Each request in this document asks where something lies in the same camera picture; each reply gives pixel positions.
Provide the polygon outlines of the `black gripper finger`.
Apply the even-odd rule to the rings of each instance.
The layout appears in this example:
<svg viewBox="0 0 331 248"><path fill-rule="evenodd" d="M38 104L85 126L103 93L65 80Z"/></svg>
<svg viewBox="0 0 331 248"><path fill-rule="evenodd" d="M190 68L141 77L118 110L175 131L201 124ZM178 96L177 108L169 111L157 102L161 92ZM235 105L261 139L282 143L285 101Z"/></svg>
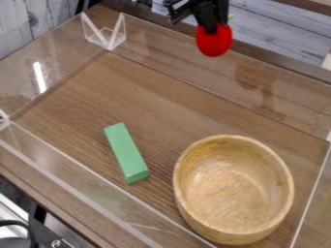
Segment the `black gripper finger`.
<svg viewBox="0 0 331 248"><path fill-rule="evenodd" d="M213 2L210 0L197 0L193 4L191 11L205 31L209 34L215 34L218 31L218 20Z"/></svg>
<svg viewBox="0 0 331 248"><path fill-rule="evenodd" d="M218 19L223 25L229 24L229 0L217 0Z"/></svg>

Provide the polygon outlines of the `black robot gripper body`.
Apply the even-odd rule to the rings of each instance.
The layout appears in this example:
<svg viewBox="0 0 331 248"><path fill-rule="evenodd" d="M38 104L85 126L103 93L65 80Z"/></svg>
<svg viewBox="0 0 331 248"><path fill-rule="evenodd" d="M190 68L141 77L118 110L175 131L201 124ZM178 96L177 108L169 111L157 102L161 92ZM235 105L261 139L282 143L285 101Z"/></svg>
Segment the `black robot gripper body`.
<svg viewBox="0 0 331 248"><path fill-rule="evenodd" d="M181 22L189 16L193 16L191 7L197 0L163 0L163 7L167 9L167 17L173 24ZM215 15L217 12L217 0L210 0L214 4Z"/></svg>

